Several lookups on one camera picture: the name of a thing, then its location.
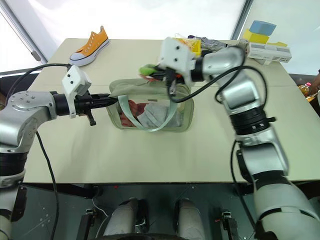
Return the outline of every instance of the strap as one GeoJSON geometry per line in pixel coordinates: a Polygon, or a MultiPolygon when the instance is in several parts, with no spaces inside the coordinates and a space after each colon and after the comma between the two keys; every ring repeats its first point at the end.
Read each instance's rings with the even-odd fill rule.
{"type": "Polygon", "coordinates": [[[129,99],[128,99],[128,95],[121,95],[118,96],[118,100],[119,100],[119,104],[120,107],[124,113],[124,115],[139,129],[147,131],[147,132],[156,132],[159,131],[160,129],[164,128],[168,122],[173,118],[173,116],[175,115],[176,111],[177,111],[177,107],[178,104],[170,101],[170,106],[167,112],[167,117],[166,120],[157,128],[147,128],[144,127],[140,122],[138,122],[135,117],[132,115],[131,110],[130,110],[130,106],[129,106],[129,99]]]}

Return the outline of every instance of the table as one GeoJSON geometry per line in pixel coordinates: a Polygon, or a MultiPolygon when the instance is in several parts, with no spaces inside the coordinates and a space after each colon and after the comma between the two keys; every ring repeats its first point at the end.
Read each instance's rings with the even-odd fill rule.
{"type": "MultiPolygon", "coordinates": [[[[67,63],[70,54],[86,41],[66,39],[49,63],[67,63]]],[[[160,40],[112,39],[93,63],[82,67],[92,80],[90,92],[108,93],[112,81],[137,78],[139,67],[157,62],[160,48],[160,40]]],[[[265,66],[253,59],[246,64],[261,70],[268,82],[266,112],[277,117],[274,126],[289,159],[289,179],[320,179],[317,114],[281,64],[265,66]]],[[[65,73],[63,67],[46,68],[30,90],[61,93],[65,73]]],[[[256,79],[262,92],[263,84],[256,79]]],[[[193,91],[201,85],[196,83],[193,91]]],[[[213,85],[194,98],[192,124],[182,133],[122,131],[113,126],[105,108],[92,110],[96,126],[89,126],[85,116],[63,116],[44,123],[38,131],[57,183],[231,182],[229,155],[234,131],[224,107],[214,100],[217,90],[213,85]]],[[[243,181],[238,167],[235,175],[243,181]]],[[[36,139],[24,181],[52,182],[36,139]]]]}

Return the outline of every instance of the yellow sponge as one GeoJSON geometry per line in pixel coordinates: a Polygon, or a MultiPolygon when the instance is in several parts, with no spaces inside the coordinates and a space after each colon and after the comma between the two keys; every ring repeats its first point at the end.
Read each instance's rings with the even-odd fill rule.
{"type": "Polygon", "coordinates": [[[189,38],[179,38],[174,37],[174,39],[179,40],[179,42],[187,45],[191,52],[195,53],[197,57],[201,56],[201,40],[200,39],[189,39],[189,38]]]}
{"type": "Polygon", "coordinates": [[[275,46],[280,46],[280,47],[286,47],[288,46],[288,44],[284,43],[284,42],[281,42],[281,41],[277,41],[277,42],[268,42],[267,43],[268,45],[275,45],[275,46]]]}
{"type": "Polygon", "coordinates": [[[266,44],[269,40],[269,36],[250,32],[248,28],[244,31],[243,38],[251,43],[259,44],[266,44]]]}

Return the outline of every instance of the green object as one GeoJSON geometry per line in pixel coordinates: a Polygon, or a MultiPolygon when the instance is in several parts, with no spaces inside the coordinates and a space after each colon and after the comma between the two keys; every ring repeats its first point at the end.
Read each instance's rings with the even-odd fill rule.
{"type": "Polygon", "coordinates": [[[156,73],[155,66],[153,64],[147,64],[139,68],[139,73],[143,76],[150,76],[153,73],[156,73]]]}
{"type": "MultiPolygon", "coordinates": [[[[149,82],[145,79],[120,79],[113,81],[110,86],[110,97],[118,98],[119,102],[113,105],[107,106],[109,117],[113,125],[121,130],[145,130],[148,132],[155,131],[167,131],[167,132],[183,132],[186,131],[192,122],[194,115],[194,101],[189,99],[183,103],[175,104],[170,101],[170,105],[167,112],[166,122],[168,123],[174,113],[179,111],[181,114],[181,126],[166,127],[167,123],[157,127],[157,128],[146,128],[140,123],[136,123],[136,119],[130,111],[128,100],[132,101],[152,101],[156,103],[157,101],[168,100],[167,86],[164,81],[153,81],[149,82]],[[123,126],[120,120],[119,113],[123,112],[126,117],[131,120],[131,122],[137,127],[123,126]]],[[[178,84],[176,86],[176,97],[183,98],[190,94],[190,88],[186,85],[178,84]]]]}

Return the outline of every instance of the white box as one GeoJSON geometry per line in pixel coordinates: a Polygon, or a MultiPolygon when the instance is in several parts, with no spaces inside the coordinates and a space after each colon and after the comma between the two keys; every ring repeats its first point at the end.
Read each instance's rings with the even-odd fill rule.
{"type": "Polygon", "coordinates": [[[292,58],[290,48],[249,42],[247,46],[247,57],[266,61],[287,63],[292,58]]]}

